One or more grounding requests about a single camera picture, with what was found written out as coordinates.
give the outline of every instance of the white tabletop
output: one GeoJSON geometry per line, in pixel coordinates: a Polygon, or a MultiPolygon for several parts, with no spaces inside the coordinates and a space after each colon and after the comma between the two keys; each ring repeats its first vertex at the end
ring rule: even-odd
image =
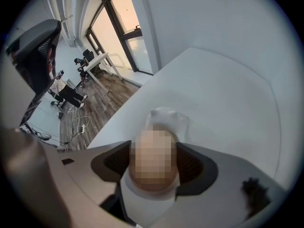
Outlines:
{"type": "Polygon", "coordinates": [[[160,106],[189,117],[186,143],[242,157],[274,177],[280,127],[269,84],[233,60],[194,48],[142,86],[89,148],[131,140],[160,106]]]}
{"type": "Polygon", "coordinates": [[[93,67],[95,67],[98,63],[100,63],[103,59],[105,59],[108,56],[108,53],[103,53],[95,57],[92,61],[89,62],[89,66],[84,67],[84,71],[91,70],[93,67]]]}

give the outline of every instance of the white shoe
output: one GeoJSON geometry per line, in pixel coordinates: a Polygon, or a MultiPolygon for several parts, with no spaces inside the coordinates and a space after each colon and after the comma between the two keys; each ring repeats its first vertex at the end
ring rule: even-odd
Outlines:
{"type": "Polygon", "coordinates": [[[84,98],[82,99],[82,101],[81,101],[81,102],[83,102],[83,101],[84,101],[86,98],[87,98],[87,95],[85,95],[85,96],[84,96],[84,98]]]}

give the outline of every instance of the desk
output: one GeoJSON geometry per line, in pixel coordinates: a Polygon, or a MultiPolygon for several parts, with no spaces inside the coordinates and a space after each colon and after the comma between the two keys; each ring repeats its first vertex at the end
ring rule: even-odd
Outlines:
{"type": "Polygon", "coordinates": [[[103,53],[98,55],[97,57],[95,57],[92,61],[89,62],[89,66],[85,66],[84,67],[84,71],[88,72],[89,75],[103,88],[103,90],[105,90],[107,93],[109,92],[109,90],[102,84],[100,83],[100,81],[93,75],[93,73],[91,72],[91,69],[93,67],[95,67],[98,63],[103,63],[102,60],[104,59],[108,59],[110,65],[112,66],[112,68],[115,70],[115,72],[117,73],[118,77],[120,78],[120,80],[123,80],[123,77],[121,77],[120,73],[118,72],[118,70],[116,69],[116,67],[114,66],[113,62],[111,61],[110,57],[108,56],[108,53],[103,53]]]}
{"type": "Polygon", "coordinates": [[[150,110],[160,106],[189,117],[186,143],[244,158],[275,176],[280,127],[269,84],[236,61],[195,48],[144,84],[89,148],[131,140],[144,127],[150,110]]]}

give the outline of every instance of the window frame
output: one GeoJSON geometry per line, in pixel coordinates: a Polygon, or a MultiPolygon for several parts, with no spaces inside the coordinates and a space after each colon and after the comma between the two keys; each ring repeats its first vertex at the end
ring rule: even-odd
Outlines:
{"type": "Polygon", "coordinates": [[[100,12],[102,11],[102,9],[105,9],[109,18],[110,18],[110,21],[111,21],[111,24],[116,32],[116,35],[119,39],[119,42],[120,44],[122,45],[122,48],[130,62],[130,65],[132,67],[132,70],[134,72],[140,72],[140,73],[144,73],[144,74],[149,74],[149,75],[153,75],[151,73],[147,73],[147,72],[144,72],[144,71],[141,71],[138,69],[138,67],[136,66],[136,63],[133,59],[133,56],[131,54],[131,51],[127,45],[127,40],[129,39],[132,39],[132,38],[136,38],[136,37],[141,37],[143,36],[143,33],[142,33],[142,30],[140,28],[136,28],[134,31],[131,31],[129,33],[124,33],[124,30],[123,30],[123,27],[121,26],[121,23],[115,13],[115,10],[112,6],[112,3],[111,3],[111,0],[102,0],[102,3],[101,5],[99,6],[98,10],[96,11],[93,19],[92,19],[92,22],[90,24],[90,27],[88,28],[87,30],[87,39],[88,41],[90,42],[91,46],[93,47],[93,49],[95,50],[95,52],[98,54],[98,51],[101,51],[102,53],[104,53],[104,49],[102,48],[100,42],[98,41],[97,37],[96,37],[96,34],[94,33],[93,31],[93,25],[98,17],[98,15],[100,14],[100,12]],[[98,48],[95,49],[89,35],[91,35],[95,41],[95,43],[97,44],[98,48]]]}

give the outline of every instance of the window pane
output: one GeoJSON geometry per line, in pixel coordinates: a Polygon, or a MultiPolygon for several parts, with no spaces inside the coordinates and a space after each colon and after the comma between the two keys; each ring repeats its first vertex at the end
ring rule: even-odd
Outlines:
{"type": "Polygon", "coordinates": [[[111,0],[111,4],[116,12],[124,33],[135,30],[139,25],[138,18],[131,0],[111,0]]]}
{"type": "Polygon", "coordinates": [[[115,66],[132,69],[105,9],[102,9],[98,15],[93,25],[93,31],[104,51],[109,53],[115,66]]]}
{"type": "Polygon", "coordinates": [[[136,37],[126,41],[137,68],[152,74],[151,64],[143,37],[136,37]]]}
{"type": "Polygon", "coordinates": [[[97,45],[96,42],[94,41],[93,36],[92,36],[91,34],[89,34],[89,37],[90,37],[90,40],[91,40],[91,42],[93,43],[95,49],[97,49],[97,48],[98,48],[98,45],[97,45]]]}

